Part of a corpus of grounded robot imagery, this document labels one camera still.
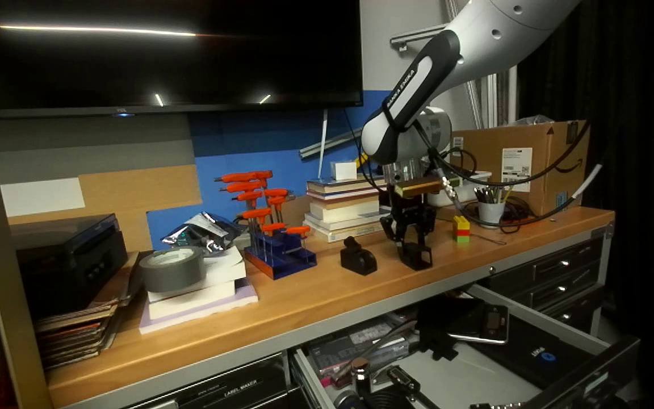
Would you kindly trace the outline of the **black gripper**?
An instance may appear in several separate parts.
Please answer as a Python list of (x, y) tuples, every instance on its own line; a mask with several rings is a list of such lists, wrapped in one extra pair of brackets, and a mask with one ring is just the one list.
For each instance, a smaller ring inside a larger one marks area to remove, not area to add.
[(416, 226), (420, 257), (432, 258), (430, 233), (434, 230), (435, 208), (427, 205), (422, 193), (400, 196), (395, 185), (389, 188), (389, 206), (390, 211), (384, 215), (384, 232), (390, 241), (398, 241), (400, 258), (408, 257), (408, 226)]

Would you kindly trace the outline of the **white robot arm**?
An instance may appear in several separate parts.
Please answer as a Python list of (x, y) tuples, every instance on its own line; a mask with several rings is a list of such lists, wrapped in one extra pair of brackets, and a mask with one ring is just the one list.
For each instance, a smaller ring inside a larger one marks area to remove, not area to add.
[(506, 71), (530, 56), (580, 0), (468, 0), (416, 55), (362, 130), (362, 150), (380, 165), (427, 156), (445, 190), (449, 168), (420, 124), (425, 107), (448, 88)]

